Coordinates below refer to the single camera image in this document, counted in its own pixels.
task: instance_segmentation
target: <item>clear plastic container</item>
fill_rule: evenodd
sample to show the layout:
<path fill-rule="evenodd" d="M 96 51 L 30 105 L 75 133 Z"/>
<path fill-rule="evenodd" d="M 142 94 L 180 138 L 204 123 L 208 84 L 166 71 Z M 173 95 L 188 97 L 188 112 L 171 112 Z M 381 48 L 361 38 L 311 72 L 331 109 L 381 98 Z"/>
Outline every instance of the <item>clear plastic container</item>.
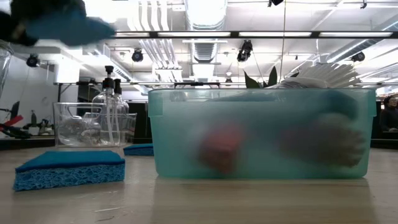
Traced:
<path fill-rule="evenodd" d="M 156 170 L 187 178 L 359 178 L 368 169 L 375 102 L 367 89 L 153 90 Z M 201 161 L 212 144 L 236 150 L 232 172 Z"/>
<path fill-rule="evenodd" d="M 132 128 L 131 125 L 135 125 L 135 120 L 132 121 L 126 114 L 110 113 L 108 126 L 106 106 L 104 103 L 54 103 L 56 146 L 72 148 L 123 146 L 125 144 L 123 136 Z"/>
<path fill-rule="evenodd" d="M 137 119 L 137 113 L 132 113 L 127 115 L 127 122 L 126 122 L 127 127 L 123 129 L 125 130 L 123 134 L 124 145 L 133 143 L 134 134 L 136 132 L 136 119 Z"/>
<path fill-rule="evenodd" d="M 8 67 L 14 51 L 10 48 L 7 42 L 0 40 L 0 97 L 6 78 L 8 75 Z"/>

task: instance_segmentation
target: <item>wooden table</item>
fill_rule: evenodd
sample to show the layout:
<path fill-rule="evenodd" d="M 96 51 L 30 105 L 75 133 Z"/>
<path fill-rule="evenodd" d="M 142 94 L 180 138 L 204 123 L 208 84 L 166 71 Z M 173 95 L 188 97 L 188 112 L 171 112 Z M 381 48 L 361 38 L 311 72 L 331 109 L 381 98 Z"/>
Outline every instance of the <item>wooden table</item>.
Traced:
<path fill-rule="evenodd" d="M 1 223 L 398 223 L 398 151 L 373 149 L 358 180 L 170 180 L 128 157 L 124 182 L 14 193 L 14 168 L 43 151 L 0 152 Z"/>

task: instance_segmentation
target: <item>ceiling light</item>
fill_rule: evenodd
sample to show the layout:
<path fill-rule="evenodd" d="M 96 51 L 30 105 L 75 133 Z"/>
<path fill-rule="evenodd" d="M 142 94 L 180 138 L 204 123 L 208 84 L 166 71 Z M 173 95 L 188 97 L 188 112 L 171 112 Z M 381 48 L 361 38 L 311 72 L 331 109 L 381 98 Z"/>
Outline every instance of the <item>ceiling light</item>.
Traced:
<path fill-rule="evenodd" d="M 311 32 L 240 32 L 240 37 L 309 37 Z"/>
<path fill-rule="evenodd" d="M 230 32 L 159 32 L 159 37 L 229 37 Z"/>
<path fill-rule="evenodd" d="M 148 32 L 117 32 L 115 37 L 149 37 Z"/>
<path fill-rule="evenodd" d="M 389 37 L 392 32 L 321 32 L 320 37 Z"/>
<path fill-rule="evenodd" d="M 226 44 L 227 40 L 182 40 L 184 44 Z"/>

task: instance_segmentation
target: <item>ceiling wire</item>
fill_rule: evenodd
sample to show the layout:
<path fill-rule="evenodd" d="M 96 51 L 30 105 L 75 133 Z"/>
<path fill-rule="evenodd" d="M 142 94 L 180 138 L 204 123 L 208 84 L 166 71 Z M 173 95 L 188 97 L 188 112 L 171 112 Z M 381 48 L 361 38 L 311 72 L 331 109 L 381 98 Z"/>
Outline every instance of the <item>ceiling wire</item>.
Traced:
<path fill-rule="evenodd" d="M 284 51 L 285 51 L 285 31 L 286 31 L 286 4 L 287 1 L 285 1 L 285 10 L 284 10 L 284 36 L 282 39 L 282 56 L 280 58 L 280 72 L 279 72 L 279 83 L 282 79 L 282 67 L 284 64 Z"/>

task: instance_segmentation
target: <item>sponge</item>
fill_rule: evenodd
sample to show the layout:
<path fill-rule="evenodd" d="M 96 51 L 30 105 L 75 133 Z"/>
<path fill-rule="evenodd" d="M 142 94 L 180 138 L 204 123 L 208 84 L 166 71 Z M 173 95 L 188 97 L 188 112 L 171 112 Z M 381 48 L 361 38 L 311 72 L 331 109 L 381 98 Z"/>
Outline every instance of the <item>sponge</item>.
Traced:
<path fill-rule="evenodd" d="M 153 156 L 154 155 L 154 145 L 153 144 L 138 144 L 125 147 L 125 156 Z"/>
<path fill-rule="evenodd" d="M 123 181 L 124 166 L 112 151 L 49 151 L 16 168 L 14 190 Z"/>

